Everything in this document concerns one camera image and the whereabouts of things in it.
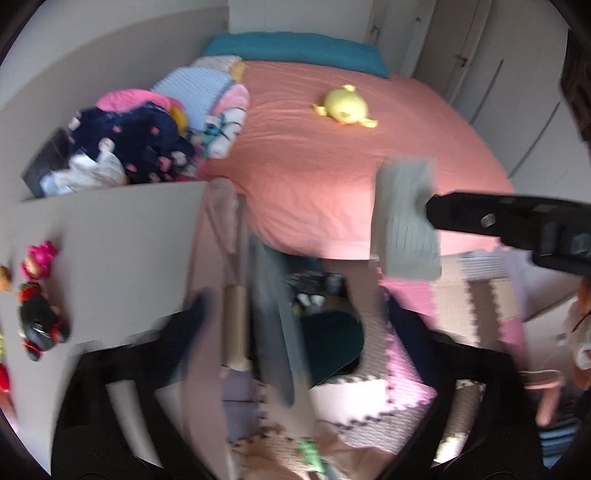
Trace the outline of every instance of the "yellow plush toy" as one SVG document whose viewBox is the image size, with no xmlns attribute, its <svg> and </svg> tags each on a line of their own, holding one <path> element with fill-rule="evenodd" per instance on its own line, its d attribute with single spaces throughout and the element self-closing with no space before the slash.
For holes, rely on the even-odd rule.
<svg viewBox="0 0 591 480">
<path fill-rule="evenodd" d="M 322 116 L 331 116 L 340 124 L 361 124 L 373 128 L 377 120 L 367 118 L 368 104 L 355 92 L 353 85 L 343 85 L 326 95 L 324 106 L 313 105 L 314 111 Z"/>
<path fill-rule="evenodd" d="M 181 136 L 184 135 L 189 125 L 189 121 L 187 120 L 187 115 L 185 114 L 185 112 L 183 112 L 180 108 L 174 106 L 171 107 L 168 114 L 176 122 L 178 134 Z"/>
</svg>

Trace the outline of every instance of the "pink-haired doll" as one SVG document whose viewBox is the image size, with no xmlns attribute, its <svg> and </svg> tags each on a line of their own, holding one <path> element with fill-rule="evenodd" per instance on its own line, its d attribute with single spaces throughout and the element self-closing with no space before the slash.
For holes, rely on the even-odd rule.
<svg viewBox="0 0 591 480">
<path fill-rule="evenodd" d="M 27 256 L 21 263 L 21 272 L 27 281 L 38 281 L 51 274 L 51 262 L 56 257 L 51 241 L 27 247 Z"/>
</svg>

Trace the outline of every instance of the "navy blue clothing with hearts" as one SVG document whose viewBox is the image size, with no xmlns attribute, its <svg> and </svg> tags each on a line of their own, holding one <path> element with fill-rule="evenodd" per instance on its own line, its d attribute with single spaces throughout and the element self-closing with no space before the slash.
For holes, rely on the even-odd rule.
<svg viewBox="0 0 591 480">
<path fill-rule="evenodd" d="M 101 150 L 111 151 L 131 183 L 172 181 L 195 153 L 174 119 L 152 102 L 128 112 L 83 110 L 72 119 L 69 133 L 70 154 L 96 161 Z"/>
</svg>

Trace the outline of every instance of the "hair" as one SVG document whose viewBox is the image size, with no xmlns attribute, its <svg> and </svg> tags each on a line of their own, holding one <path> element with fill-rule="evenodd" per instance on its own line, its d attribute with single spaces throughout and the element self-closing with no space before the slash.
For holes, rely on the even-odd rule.
<svg viewBox="0 0 591 480">
<path fill-rule="evenodd" d="M 56 257 L 56 248 L 51 241 L 41 245 L 33 245 L 27 248 L 27 254 L 35 261 L 41 271 L 39 277 L 48 277 L 51 271 L 51 262 Z"/>
</svg>

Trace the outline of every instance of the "pillow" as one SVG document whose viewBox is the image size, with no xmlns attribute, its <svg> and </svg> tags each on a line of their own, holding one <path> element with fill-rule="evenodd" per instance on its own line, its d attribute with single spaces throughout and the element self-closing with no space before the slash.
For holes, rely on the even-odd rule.
<svg viewBox="0 0 591 480">
<path fill-rule="evenodd" d="M 215 36 L 202 55 L 238 55 L 244 60 L 296 61 L 389 77 L 388 68 L 374 46 L 316 33 L 224 33 Z"/>
</svg>

